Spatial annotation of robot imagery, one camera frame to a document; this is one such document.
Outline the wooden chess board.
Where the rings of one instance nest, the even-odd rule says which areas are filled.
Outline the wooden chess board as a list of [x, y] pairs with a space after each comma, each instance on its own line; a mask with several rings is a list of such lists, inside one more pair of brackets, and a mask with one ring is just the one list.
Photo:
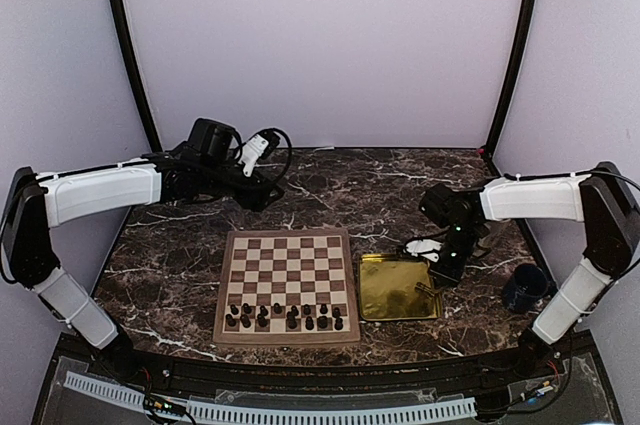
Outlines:
[[[354, 283], [349, 233], [344, 228], [281, 231], [232, 231], [228, 234], [216, 303], [213, 341], [232, 347], [337, 347], [360, 340], [359, 311]], [[278, 302], [283, 311], [273, 314]], [[252, 310], [251, 327], [244, 328], [242, 304]], [[327, 304], [329, 326], [317, 328], [321, 304]], [[235, 327], [226, 325], [225, 316], [235, 304]], [[315, 329], [305, 329], [302, 306], [309, 304]], [[256, 327], [259, 306], [268, 309], [268, 326]], [[298, 327], [288, 330], [286, 318], [296, 305]], [[332, 309], [340, 307], [344, 328], [333, 329]]]

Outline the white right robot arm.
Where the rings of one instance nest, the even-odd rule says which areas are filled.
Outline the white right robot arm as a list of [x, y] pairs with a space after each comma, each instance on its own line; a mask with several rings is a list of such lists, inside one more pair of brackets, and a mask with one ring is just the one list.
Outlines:
[[440, 287], [453, 288], [493, 223], [529, 222], [557, 291], [522, 335], [510, 358], [521, 379], [549, 361], [547, 347], [592, 313], [611, 287], [639, 265], [639, 185], [612, 162], [583, 171], [503, 175], [470, 188], [427, 189], [420, 212], [440, 239], [414, 238], [404, 253], [430, 263]]

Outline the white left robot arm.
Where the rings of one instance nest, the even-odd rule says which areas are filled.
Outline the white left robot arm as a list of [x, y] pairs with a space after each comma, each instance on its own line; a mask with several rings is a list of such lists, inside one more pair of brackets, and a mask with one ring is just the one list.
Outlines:
[[267, 127], [244, 139], [232, 126], [197, 119], [188, 138], [170, 150], [130, 160], [62, 172], [18, 169], [1, 218], [1, 277], [34, 293], [93, 349], [120, 381], [141, 372], [140, 357], [126, 346], [121, 326], [61, 263], [53, 245], [58, 228], [78, 230], [101, 215], [138, 206], [231, 198], [242, 208], [264, 210], [280, 199], [285, 172], [258, 169], [277, 148], [292, 149], [288, 134]]

